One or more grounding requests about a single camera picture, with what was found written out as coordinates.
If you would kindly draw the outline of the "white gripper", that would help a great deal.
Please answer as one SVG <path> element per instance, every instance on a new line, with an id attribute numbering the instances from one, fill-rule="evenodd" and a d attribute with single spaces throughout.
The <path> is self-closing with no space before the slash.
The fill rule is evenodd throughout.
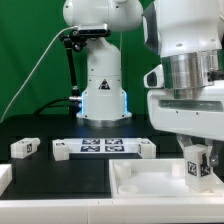
<path id="1" fill-rule="evenodd" d="M 175 100 L 166 90 L 152 89 L 147 103 L 152 126 L 178 133 L 176 138 L 183 154 L 193 145 L 190 136 L 205 138 L 210 166 L 219 165 L 224 141 L 224 88 L 203 88 L 193 100 Z"/>

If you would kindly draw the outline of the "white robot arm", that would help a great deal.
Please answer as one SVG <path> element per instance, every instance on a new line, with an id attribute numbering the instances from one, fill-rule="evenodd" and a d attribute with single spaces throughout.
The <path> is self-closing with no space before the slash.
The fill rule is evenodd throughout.
<path id="1" fill-rule="evenodd" d="M 119 50 L 105 37 L 144 28 L 145 45 L 160 57 L 144 77 L 149 118 L 182 146 L 192 137 L 224 142 L 224 0 L 66 0 L 65 22 L 76 51 L 86 49 L 88 84 L 78 118 L 93 125 L 128 117 Z"/>

